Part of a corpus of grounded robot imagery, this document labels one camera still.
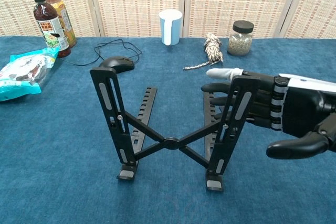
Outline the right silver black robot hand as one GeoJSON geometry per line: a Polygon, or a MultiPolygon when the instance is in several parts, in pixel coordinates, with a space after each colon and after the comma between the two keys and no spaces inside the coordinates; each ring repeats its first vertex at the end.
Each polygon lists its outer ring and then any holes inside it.
{"type": "Polygon", "coordinates": [[[270,76],[240,68],[212,68],[206,75],[223,82],[205,84],[205,92],[228,93],[237,76],[260,79],[247,122],[282,131],[293,140],[271,143],[266,154],[274,159],[303,159],[335,152],[335,83],[280,73],[270,76]]]}

